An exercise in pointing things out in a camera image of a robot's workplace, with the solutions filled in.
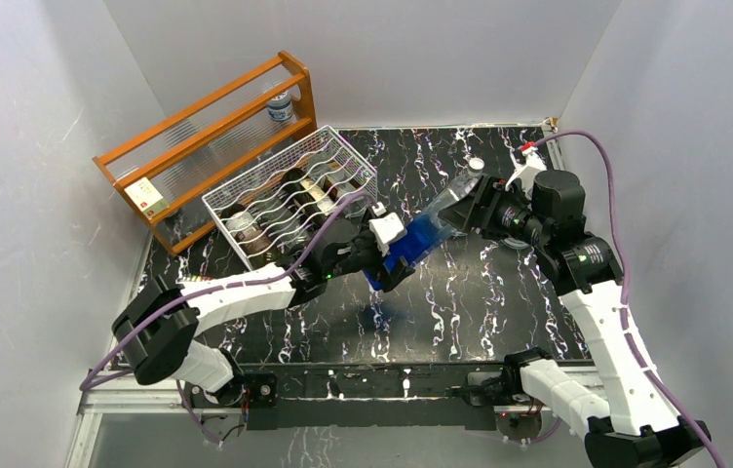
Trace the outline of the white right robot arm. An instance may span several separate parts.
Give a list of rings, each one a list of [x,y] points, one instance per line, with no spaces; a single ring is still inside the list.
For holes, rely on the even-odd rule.
[[[626,280],[618,256],[586,229],[585,200],[578,177],[567,171],[538,173],[529,195],[485,175],[438,216],[461,231],[533,248],[541,273],[583,334],[603,386],[602,394],[591,391],[547,352],[531,349],[506,357],[504,395],[550,408],[582,439],[595,467],[676,467],[703,448],[709,430],[655,383],[622,296]]]

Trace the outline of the green wine bottle grey foil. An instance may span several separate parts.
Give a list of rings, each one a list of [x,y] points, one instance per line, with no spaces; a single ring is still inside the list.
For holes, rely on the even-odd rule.
[[[246,206],[233,204],[220,212],[220,219],[253,269],[277,259],[279,254],[272,247],[272,240]]]

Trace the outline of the dark green tall wine bottle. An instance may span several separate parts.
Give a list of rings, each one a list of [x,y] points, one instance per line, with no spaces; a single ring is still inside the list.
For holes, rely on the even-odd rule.
[[[286,208],[301,222],[320,229],[336,208],[336,203],[321,188],[320,183],[300,168],[286,171],[281,178]]]

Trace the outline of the clear square bottle gold cap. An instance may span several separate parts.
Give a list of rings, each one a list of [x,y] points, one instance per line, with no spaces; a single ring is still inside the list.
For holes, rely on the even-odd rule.
[[[318,173],[317,179],[321,188],[333,201],[338,201],[344,195],[353,193],[362,187],[353,175],[336,163],[322,163],[318,167]]]

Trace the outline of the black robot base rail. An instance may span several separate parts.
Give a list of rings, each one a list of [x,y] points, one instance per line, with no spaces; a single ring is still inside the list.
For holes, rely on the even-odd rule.
[[[460,427],[513,439],[551,428],[551,410],[506,392],[497,362],[266,364],[242,367],[230,397],[187,384],[195,410],[224,433],[300,427]]]

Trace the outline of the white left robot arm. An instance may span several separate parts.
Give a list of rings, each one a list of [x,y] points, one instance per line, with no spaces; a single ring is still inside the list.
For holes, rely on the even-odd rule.
[[[332,278],[365,272],[386,289],[412,273],[406,260],[385,265],[407,232],[396,214],[367,221],[347,242],[333,237],[341,224],[327,220],[307,242],[251,272],[191,284],[158,280],[145,287],[111,326],[116,350],[137,383],[180,380],[232,406],[249,380],[229,352],[199,342],[199,335],[254,313],[309,302]]]

